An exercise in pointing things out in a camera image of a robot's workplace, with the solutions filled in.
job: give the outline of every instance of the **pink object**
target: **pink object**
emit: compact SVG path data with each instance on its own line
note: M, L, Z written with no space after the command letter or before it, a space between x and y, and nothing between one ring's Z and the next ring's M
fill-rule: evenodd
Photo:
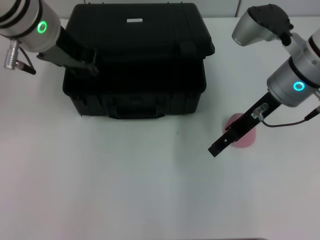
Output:
M233 114L232 117L230 117L230 119L226 123L223 129L223 133L225 133L226 132L225 129L234 121L236 121L238 118L240 118L242 114L243 113ZM252 144L254 144L255 140L256 140L256 128L254 127L252 130L250 130L246 135L244 135L238 141L235 141L234 143L232 143L232 145L235 146L236 148L247 148L247 147L250 147Z

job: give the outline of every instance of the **white tabletop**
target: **white tabletop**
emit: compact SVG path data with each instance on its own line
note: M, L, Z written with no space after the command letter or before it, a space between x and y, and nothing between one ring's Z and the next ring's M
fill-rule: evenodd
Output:
M0 68L0 239L319 239L319 118L259 125L253 146L217 158L207 150L289 57L278 41L238 46L237 21L205 19L216 53L192 115L81 117L63 68L35 54L36 76ZM320 17L291 21L305 39L320 27ZM3 59L8 44L0 38ZM318 104L281 106L266 122L299 121Z

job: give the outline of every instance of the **case lid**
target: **case lid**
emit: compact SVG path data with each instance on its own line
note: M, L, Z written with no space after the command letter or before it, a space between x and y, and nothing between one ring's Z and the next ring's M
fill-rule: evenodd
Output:
M204 59L215 52L193 3L79 4L66 30L97 49L104 63Z

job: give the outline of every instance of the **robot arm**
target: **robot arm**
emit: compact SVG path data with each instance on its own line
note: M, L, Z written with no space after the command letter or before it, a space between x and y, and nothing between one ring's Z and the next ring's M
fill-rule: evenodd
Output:
M97 74L96 51L81 46L43 0L1 0L0 35L11 40L4 67L19 68L18 49L58 66Z
M272 4L250 7L239 20L232 34L237 44L247 46L280 39L291 57L267 79L268 93L233 122L209 148L214 157L263 122L281 104L297 107L312 94L320 99L320 29L305 41L297 33L290 32L293 27L288 15ZM304 120L310 120L319 112L320 107Z

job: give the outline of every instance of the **black case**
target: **black case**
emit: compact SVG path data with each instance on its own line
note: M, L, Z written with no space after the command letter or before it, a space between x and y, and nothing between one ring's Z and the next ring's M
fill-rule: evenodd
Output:
M215 47L193 3L79 4L66 31L98 52L98 77L65 71L63 91L80 115L149 119L196 111L207 86L203 59Z

